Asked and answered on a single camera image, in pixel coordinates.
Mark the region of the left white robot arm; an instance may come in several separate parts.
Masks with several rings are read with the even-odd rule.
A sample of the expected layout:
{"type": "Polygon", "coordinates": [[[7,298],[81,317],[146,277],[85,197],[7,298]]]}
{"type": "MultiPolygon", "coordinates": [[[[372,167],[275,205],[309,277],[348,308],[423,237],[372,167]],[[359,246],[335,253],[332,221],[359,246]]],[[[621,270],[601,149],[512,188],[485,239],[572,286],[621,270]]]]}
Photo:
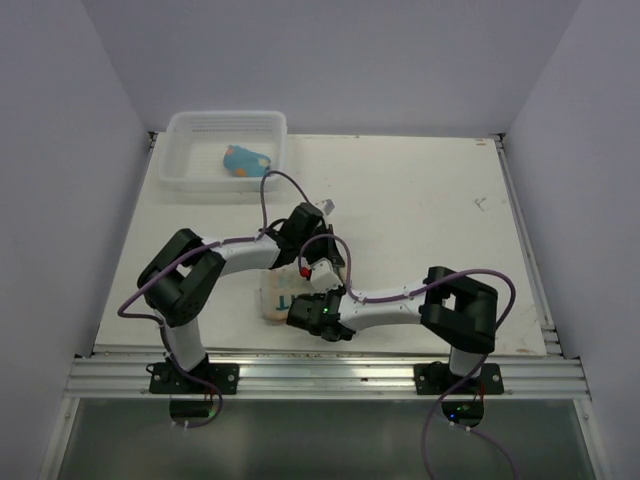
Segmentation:
{"type": "Polygon", "coordinates": [[[218,279],[251,270],[275,270],[302,261],[302,276],[320,261],[338,279],[346,264],[322,211],[303,202],[289,217],[264,225],[255,236],[207,243],[189,228],[176,232],[137,279],[146,304],[159,315],[163,342],[176,363],[172,379],[185,392],[201,390],[208,379],[206,352],[197,317],[218,279]]]}

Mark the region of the blue polka dot towel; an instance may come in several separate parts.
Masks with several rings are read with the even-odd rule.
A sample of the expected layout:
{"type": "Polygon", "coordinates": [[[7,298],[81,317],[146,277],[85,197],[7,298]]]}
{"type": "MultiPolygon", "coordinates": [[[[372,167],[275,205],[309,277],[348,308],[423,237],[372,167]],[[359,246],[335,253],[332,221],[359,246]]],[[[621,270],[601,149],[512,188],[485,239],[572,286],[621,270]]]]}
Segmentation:
{"type": "Polygon", "coordinates": [[[234,177],[260,178],[271,170],[271,159],[239,145],[229,145],[223,166],[234,177]]]}

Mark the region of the rabbit print towel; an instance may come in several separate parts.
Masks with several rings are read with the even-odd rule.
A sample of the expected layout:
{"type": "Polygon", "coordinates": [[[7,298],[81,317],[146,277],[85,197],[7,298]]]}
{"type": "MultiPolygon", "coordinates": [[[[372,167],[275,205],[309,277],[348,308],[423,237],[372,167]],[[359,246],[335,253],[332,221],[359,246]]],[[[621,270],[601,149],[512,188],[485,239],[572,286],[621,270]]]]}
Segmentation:
{"type": "Polygon", "coordinates": [[[272,324],[284,323],[294,298],[326,293],[327,290],[314,288],[295,265],[262,270],[258,289],[261,317],[272,324]]]}

